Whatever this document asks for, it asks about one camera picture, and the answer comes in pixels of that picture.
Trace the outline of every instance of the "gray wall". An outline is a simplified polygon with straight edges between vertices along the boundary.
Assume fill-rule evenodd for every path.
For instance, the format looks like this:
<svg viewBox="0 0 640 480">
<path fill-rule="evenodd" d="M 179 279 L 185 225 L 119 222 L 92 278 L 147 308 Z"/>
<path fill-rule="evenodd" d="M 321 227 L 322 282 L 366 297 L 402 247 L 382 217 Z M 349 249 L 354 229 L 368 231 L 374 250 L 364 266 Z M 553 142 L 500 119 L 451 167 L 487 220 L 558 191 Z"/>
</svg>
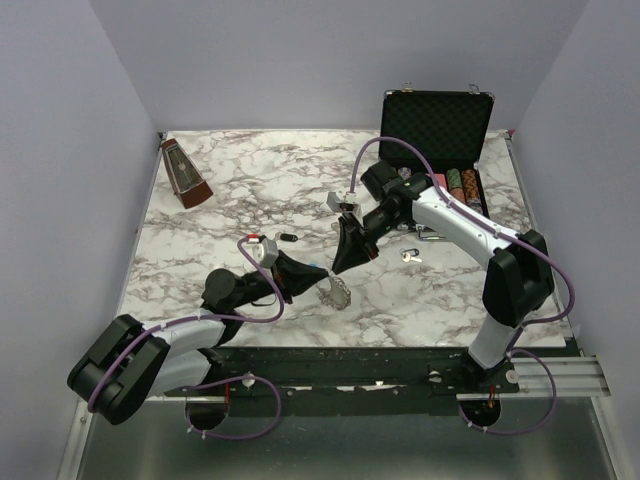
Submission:
<svg viewBox="0 0 640 480">
<path fill-rule="evenodd" d="M 516 135 L 552 255 L 577 288 L 573 327 L 604 366 L 640 472 L 640 3 L 592 0 Z"/>
<path fill-rule="evenodd" d="M 66 376 L 113 316 L 155 129 L 86 0 L 0 13 L 0 478 L 55 478 Z"/>
<path fill-rule="evenodd" d="M 378 128 L 382 94 L 497 96 L 514 128 L 586 0 L 91 0 L 158 128 Z"/>
</svg>

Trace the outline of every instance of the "open black case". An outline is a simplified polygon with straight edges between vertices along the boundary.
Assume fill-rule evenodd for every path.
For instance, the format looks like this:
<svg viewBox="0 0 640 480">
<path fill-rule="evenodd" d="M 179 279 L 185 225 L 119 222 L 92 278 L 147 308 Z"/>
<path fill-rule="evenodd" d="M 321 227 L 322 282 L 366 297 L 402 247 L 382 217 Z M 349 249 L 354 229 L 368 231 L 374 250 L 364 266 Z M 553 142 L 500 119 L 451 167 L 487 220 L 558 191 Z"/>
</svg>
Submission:
<svg viewBox="0 0 640 480">
<path fill-rule="evenodd" d="M 429 160 L 436 173 L 475 171 L 482 211 L 489 218 L 482 180 L 476 168 L 489 126 L 494 96 L 470 86 L 468 92 L 414 91 L 385 93 L 380 135 L 409 142 Z M 426 171 L 418 158 L 401 145 L 382 142 L 380 159 L 392 167 Z"/>
</svg>

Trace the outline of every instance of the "purple cable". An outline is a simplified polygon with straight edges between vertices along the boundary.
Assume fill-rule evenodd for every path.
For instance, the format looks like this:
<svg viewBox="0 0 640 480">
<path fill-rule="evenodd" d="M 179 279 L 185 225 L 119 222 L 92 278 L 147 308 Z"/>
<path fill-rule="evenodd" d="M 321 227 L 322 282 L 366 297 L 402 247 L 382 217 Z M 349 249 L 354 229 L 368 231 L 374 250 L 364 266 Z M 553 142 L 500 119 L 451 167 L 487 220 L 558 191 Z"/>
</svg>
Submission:
<svg viewBox="0 0 640 480">
<path fill-rule="evenodd" d="M 553 379 L 553 375 L 551 374 L 551 370 L 549 370 L 549 367 L 540 359 L 540 357 L 538 357 L 537 355 L 527 350 L 516 348 L 511 350 L 511 353 L 524 353 L 525 355 L 533 358 L 536 362 L 538 362 L 540 366 L 544 368 L 544 371 L 547 372 L 547 375 L 549 376 L 549 382 L 551 383 L 551 407 L 549 408 L 549 411 L 544 416 L 544 418 L 540 420 L 538 423 L 536 423 L 531 427 L 523 428 L 522 430 L 490 430 L 489 428 L 476 425 L 471 420 L 469 420 L 469 417 L 467 417 L 467 415 L 464 413 L 464 410 L 462 410 L 462 405 L 459 405 L 458 412 L 460 413 L 460 416 L 465 421 L 465 423 L 469 426 L 469 428 L 473 428 L 474 430 L 477 430 L 483 433 L 488 433 L 490 435 L 502 435 L 504 437 L 511 437 L 514 435 L 524 435 L 526 433 L 531 433 L 535 430 L 538 430 L 539 428 L 544 427 L 549 422 L 549 420 L 551 420 L 551 417 L 555 413 L 556 406 L 558 404 L 558 390 L 556 388 L 556 382 Z"/>
<path fill-rule="evenodd" d="M 569 279 L 568 274 L 558 264 L 556 264 L 553 260 L 551 260 L 551 258 L 549 258 L 548 255 L 545 255 L 544 253 L 542 253 L 537 248 L 532 247 L 531 245 L 529 245 L 529 244 L 523 242 L 522 240 L 520 240 L 519 238 L 512 237 L 511 235 L 507 235 L 506 233 L 502 233 L 502 232 L 497 231 L 491 225 L 483 222 L 482 220 L 479 220 L 478 218 L 476 218 L 475 216 L 473 216 L 472 214 L 467 212 L 465 209 L 463 209 L 460 206 L 458 206 L 457 203 L 456 203 L 457 200 L 454 199 L 453 201 L 451 201 L 445 195 L 444 191 L 442 190 L 442 188 L 438 184 L 438 180 L 436 179 L 436 175 L 435 175 L 435 173 L 433 171 L 433 168 L 431 168 L 431 165 L 429 165 L 429 161 L 426 159 L 426 157 L 422 153 L 420 153 L 418 151 L 417 148 L 415 148 L 410 143 L 407 143 L 404 140 L 400 140 L 399 138 L 395 138 L 395 137 L 376 137 L 376 138 L 372 138 L 367 143 L 365 143 L 362 146 L 362 148 L 360 149 L 360 152 L 358 153 L 358 156 L 356 157 L 355 165 L 353 166 L 353 174 L 351 176 L 350 193 L 355 193 L 355 191 L 356 191 L 356 176 L 358 174 L 358 166 L 360 165 L 360 161 L 362 160 L 362 156 L 364 155 L 364 152 L 367 150 L 369 145 L 371 145 L 373 143 L 377 143 L 377 142 L 392 142 L 392 143 L 397 143 L 398 145 L 402 145 L 403 147 L 405 147 L 407 150 L 409 150 L 411 153 L 413 153 L 416 157 L 418 157 L 418 159 L 424 164 L 424 166 L 426 167 L 427 171 L 429 172 L 429 175 L 431 176 L 431 180 L 433 182 L 433 186 L 436 189 L 436 192 L 438 192 L 438 195 L 440 195 L 440 198 L 442 198 L 442 200 L 444 200 L 447 204 L 450 204 L 451 207 L 456 212 L 458 212 L 460 215 L 462 215 L 467 220 L 470 220 L 471 222 L 475 223 L 479 227 L 485 229 L 491 235 L 494 235 L 494 236 L 497 235 L 499 238 L 502 238 L 503 240 L 507 240 L 508 242 L 511 242 L 511 243 L 515 243 L 519 247 L 524 248 L 525 250 L 533 253 L 537 257 L 539 257 L 542 260 L 544 260 L 549 266 L 551 266 L 551 268 L 553 268 L 556 272 L 558 272 L 558 274 L 560 274 L 560 276 L 564 280 L 565 284 L 567 285 L 567 289 L 569 290 L 569 301 L 567 302 L 567 307 L 564 309 L 564 311 L 558 313 L 557 315 L 553 315 L 553 316 L 547 317 L 547 318 L 538 318 L 538 319 L 535 319 L 535 320 L 528 320 L 528 321 L 522 322 L 522 325 L 520 326 L 520 331 L 522 330 L 522 328 L 526 327 L 527 325 L 533 325 L 533 324 L 536 324 L 536 323 L 553 322 L 555 320 L 560 320 L 561 318 L 566 317 L 567 315 L 569 315 L 569 312 L 571 312 L 571 310 L 573 310 L 573 306 L 575 304 L 576 292 L 575 292 L 575 288 L 573 286 L 573 283 Z M 516 340 L 517 340 L 517 337 L 519 337 L 519 336 L 520 336 L 520 333 L 517 333 L 516 337 L 514 337 L 514 338 L 516 338 Z"/>
<path fill-rule="evenodd" d="M 263 428 L 259 432 L 249 433 L 246 435 L 227 435 L 224 433 L 214 433 L 208 430 L 198 430 L 196 427 L 194 427 L 193 424 L 191 423 L 191 410 L 187 410 L 187 422 L 189 422 L 189 429 L 201 435 L 205 435 L 211 438 L 220 438 L 222 440 L 253 440 L 254 438 L 262 437 L 263 435 L 273 430 L 273 428 L 280 421 L 280 414 L 282 413 L 282 398 L 280 398 L 280 393 L 278 392 L 278 389 L 276 388 L 276 386 L 266 378 L 255 377 L 253 375 L 244 375 L 241 377 L 226 378 L 224 380 L 219 380 L 217 382 L 207 383 L 204 385 L 197 385 L 195 387 L 190 387 L 190 388 L 192 390 L 204 390 L 206 388 L 219 387 L 220 385 L 225 385 L 227 383 L 233 383 L 233 382 L 240 382 L 242 380 L 257 380 L 267 385 L 273 392 L 273 395 L 276 397 L 276 414 L 273 418 L 273 421 L 269 425 L 267 425 L 265 428 Z"/>
<path fill-rule="evenodd" d="M 156 325 L 154 327 L 149 328 L 148 330 L 145 330 L 140 335 L 138 335 L 127 346 L 127 348 L 125 348 L 122 351 L 122 353 L 120 355 L 118 355 L 118 358 L 116 358 L 116 360 L 111 364 L 111 366 L 107 369 L 105 374 L 102 376 L 102 378 L 100 379 L 100 381 L 96 385 L 96 388 L 91 393 L 91 396 L 89 397 L 89 401 L 87 402 L 87 404 L 88 404 L 87 408 L 88 408 L 89 412 L 91 412 L 91 413 L 95 412 L 95 404 L 96 404 L 96 400 L 98 399 L 98 396 L 100 395 L 100 393 L 104 389 L 104 386 L 106 385 L 106 383 L 111 378 L 111 375 L 113 375 L 113 373 L 120 366 L 120 364 L 124 361 L 124 359 L 127 358 L 127 356 L 145 338 L 147 338 L 149 335 L 152 335 L 153 333 L 155 333 L 155 332 L 157 332 L 159 330 L 162 330 L 165 327 L 173 327 L 174 325 L 180 325 L 182 323 L 189 323 L 189 322 L 196 322 L 196 321 L 199 321 L 199 320 L 216 320 L 216 319 L 220 319 L 220 320 L 238 320 L 240 322 L 249 322 L 249 323 L 271 323 L 271 322 L 275 322 L 280 317 L 282 317 L 282 314 L 284 313 L 284 298 L 282 297 L 282 292 L 280 292 L 280 289 L 278 288 L 276 283 L 273 281 L 273 279 L 269 276 L 268 272 L 264 268 L 262 268 L 258 264 L 258 262 L 256 262 L 253 259 L 253 257 L 251 255 L 249 255 L 247 253 L 247 251 L 244 249 L 244 247 L 242 245 L 247 243 L 248 241 L 249 241 L 249 237 L 244 237 L 244 238 L 240 239 L 238 241 L 238 243 L 237 243 L 238 250 L 240 250 L 240 253 L 242 253 L 242 255 L 249 261 L 249 263 L 258 272 L 260 272 L 260 274 L 264 277 L 264 279 L 267 281 L 269 286 L 271 286 L 271 288 L 273 289 L 273 292 L 275 293 L 276 298 L 278 299 L 278 302 L 280 303 L 280 309 L 278 310 L 278 313 L 276 313 L 274 316 L 269 317 L 269 318 L 247 318 L 247 317 L 241 317 L 241 316 L 238 316 L 238 315 L 218 315 L 218 314 L 201 315 L 199 317 L 197 315 L 191 315 L 191 316 L 188 316 L 188 317 L 183 317 L 183 318 L 177 318 L 175 320 L 170 320 L 170 321 L 166 322 L 165 324 Z"/>
</svg>

